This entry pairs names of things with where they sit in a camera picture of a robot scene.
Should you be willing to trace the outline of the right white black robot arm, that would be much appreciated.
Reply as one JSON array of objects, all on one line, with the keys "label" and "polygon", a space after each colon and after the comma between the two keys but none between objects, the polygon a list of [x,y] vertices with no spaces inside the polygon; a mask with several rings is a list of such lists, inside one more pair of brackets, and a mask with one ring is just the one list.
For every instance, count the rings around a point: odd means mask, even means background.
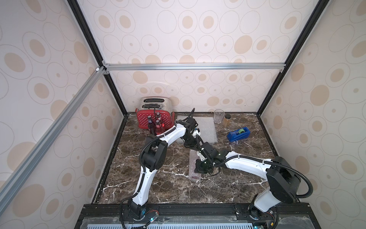
[{"label": "right white black robot arm", "polygon": [[248,207],[247,212],[254,220],[258,220],[263,213],[279,203],[292,204],[296,199],[307,198],[313,194],[311,181],[280,156],[261,159],[234,151],[218,151],[200,136],[197,135],[195,139],[198,153],[201,155],[201,159],[196,161],[196,173],[214,176],[214,171],[220,172],[222,168],[236,169],[268,182],[269,187],[256,194]]}]

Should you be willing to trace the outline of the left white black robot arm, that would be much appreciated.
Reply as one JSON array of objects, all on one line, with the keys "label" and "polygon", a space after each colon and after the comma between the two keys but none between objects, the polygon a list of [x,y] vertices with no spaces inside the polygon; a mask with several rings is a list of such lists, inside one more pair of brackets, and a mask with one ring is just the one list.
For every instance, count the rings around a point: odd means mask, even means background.
[{"label": "left white black robot arm", "polygon": [[198,150],[196,137],[200,135],[198,124],[193,118],[195,109],[183,120],[176,120],[174,125],[158,135],[149,135],[139,155],[141,173],[134,194],[124,198],[121,202],[127,202],[131,217],[141,220],[147,213],[149,191],[157,171],[163,166],[167,149],[177,139],[182,139],[184,147]]}]

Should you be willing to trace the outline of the left diagonal aluminium bar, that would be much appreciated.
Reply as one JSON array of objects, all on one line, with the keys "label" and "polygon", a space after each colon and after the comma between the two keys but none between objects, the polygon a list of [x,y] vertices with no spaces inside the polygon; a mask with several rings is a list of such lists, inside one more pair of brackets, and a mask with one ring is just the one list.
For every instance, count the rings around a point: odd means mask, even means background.
[{"label": "left diagonal aluminium bar", "polygon": [[1,214],[7,209],[14,197],[17,195],[21,187],[35,170],[44,155],[48,152],[51,145],[59,136],[61,131],[66,127],[72,116],[75,114],[80,105],[84,102],[89,92],[95,86],[101,76],[104,75],[106,68],[98,67],[96,71],[89,77],[75,97],[67,104],[61,114],[48,128],[42,138],[35,144],[26,158],[19,164],[8,181],[1,189]]}]

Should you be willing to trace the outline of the clear drinking glass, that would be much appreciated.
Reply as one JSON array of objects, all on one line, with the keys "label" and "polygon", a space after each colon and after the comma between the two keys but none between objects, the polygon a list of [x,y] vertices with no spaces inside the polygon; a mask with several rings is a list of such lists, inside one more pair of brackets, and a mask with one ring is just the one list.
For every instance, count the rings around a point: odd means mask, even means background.
[{"label": "clear drinking glass", "polygon": [[223,122],[223,119],[225,117],[225,112],[221,109],[216,109],[213,113],[213,121],[216,124],[221,124]]}]

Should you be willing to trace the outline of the brown spice jar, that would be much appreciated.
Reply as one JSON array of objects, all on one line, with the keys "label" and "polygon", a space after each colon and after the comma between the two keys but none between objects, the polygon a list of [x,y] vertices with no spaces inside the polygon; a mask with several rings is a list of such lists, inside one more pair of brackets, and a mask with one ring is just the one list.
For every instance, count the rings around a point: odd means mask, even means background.
[{"label": "brown spice jar", "polygon": [[223,119],[223,127],[227,128],[230,124],[230,121],[231,121],[231,115],[225,114],[224,119]]}]

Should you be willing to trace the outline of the horizontal aluminium bar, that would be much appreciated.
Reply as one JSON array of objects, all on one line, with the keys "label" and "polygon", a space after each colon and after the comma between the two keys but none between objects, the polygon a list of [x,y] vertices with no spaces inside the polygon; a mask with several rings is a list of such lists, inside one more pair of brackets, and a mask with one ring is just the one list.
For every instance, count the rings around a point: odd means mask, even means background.
[{"label": "horizontal aluminium bar", "polygon": [[189,71],[189,70],[283,70],[285,63],[202,63],[202,64],[105,64],[97,70],[110,71]]}]

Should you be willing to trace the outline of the red perforated plastic basket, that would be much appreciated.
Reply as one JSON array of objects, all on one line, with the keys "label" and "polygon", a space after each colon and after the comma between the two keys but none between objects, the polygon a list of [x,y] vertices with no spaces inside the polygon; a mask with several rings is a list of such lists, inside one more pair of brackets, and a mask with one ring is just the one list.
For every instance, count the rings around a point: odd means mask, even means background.
[{"label": "red perforated plastic basket", "polygon": [[157,110],[157,109],[147,109],[147,110],[139,110],[136,113],[138,120],[138,127],[140,129],[148,129],[148,116],[151,116],[152,122],[155,123],[158,113],[161,115],[161,118],[164,122],[164,129],[168,130],[174,125],[175,121],[175,113],[169,113],[166,110]]}]

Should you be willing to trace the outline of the blue tape dispenser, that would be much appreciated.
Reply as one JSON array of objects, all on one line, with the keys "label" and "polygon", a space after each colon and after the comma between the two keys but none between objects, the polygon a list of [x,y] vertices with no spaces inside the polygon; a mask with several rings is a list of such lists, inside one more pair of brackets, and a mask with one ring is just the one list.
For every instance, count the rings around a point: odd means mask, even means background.
[{"label": "blue tape dispenser", "polygon": [[251,132],[247,127],[240,128],[235,131],[231,131],[227,134],[227,139],[230,142],[239,141],[242,139],[246,139],[250,136]]}]

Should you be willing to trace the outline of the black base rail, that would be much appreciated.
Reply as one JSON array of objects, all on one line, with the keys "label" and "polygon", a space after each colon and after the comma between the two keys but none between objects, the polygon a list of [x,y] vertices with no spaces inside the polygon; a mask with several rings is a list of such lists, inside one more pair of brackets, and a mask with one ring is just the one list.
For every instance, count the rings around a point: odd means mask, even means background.
[{"label": "black base rail", "polygon": [[148,214],[134,220],[121,204],[87,204],[77,229],[319,229],[308,203],[280,204],[258,219],[249,216],[248,204],[149,204]]}]

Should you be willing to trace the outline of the silver toaster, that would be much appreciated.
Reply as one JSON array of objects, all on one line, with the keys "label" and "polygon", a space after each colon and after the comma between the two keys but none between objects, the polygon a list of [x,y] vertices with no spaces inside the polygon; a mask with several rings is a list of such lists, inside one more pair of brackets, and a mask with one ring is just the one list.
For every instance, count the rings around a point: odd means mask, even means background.
[{"label": "silver toaster", "polygon": [[140,110],[164,110],[169,113],[173,112],[173,104],[169,98],[165,97],[143,97],[140,99],[139,105],[135,109],[135,112]]}]

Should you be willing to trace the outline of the red drink bottle middle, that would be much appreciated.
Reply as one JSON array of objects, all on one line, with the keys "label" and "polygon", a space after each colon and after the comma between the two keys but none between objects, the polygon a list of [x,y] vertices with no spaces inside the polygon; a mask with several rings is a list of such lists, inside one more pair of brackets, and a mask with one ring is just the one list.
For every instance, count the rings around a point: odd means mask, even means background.
[{"label": "red drink bottle middle", "polygon": [[165,131],[164,127],[162,126],[162,123],[161,121],[158,119],[156,120],[155,122],[155,132],[156,132],[156,135],[160,135],[162,134],[163,132]]}]

